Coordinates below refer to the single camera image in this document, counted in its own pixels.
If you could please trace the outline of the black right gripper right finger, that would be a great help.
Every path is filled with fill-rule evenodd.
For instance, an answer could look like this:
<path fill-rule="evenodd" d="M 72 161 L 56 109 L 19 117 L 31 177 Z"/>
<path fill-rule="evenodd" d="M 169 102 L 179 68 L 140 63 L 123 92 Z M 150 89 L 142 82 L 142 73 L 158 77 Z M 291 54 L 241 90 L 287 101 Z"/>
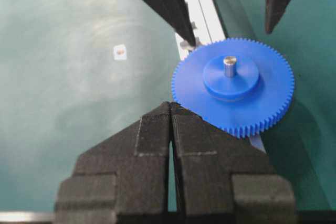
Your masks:
<path fill-rule="evenodd" d="M 171 103 L 177 209 L 184 223 L 296 223 L 291 184 L 268 155 Z"/>

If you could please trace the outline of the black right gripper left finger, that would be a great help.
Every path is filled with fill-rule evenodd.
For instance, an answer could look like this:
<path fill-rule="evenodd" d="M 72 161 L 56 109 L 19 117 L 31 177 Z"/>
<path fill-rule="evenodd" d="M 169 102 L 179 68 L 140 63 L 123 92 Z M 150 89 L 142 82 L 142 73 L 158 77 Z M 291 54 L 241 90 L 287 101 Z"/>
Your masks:
<path fill-rule="evenodd" d="M 164 102 L 80 154 L 60 184 L 55 223 L 164 223 L 170 140 Z"/>

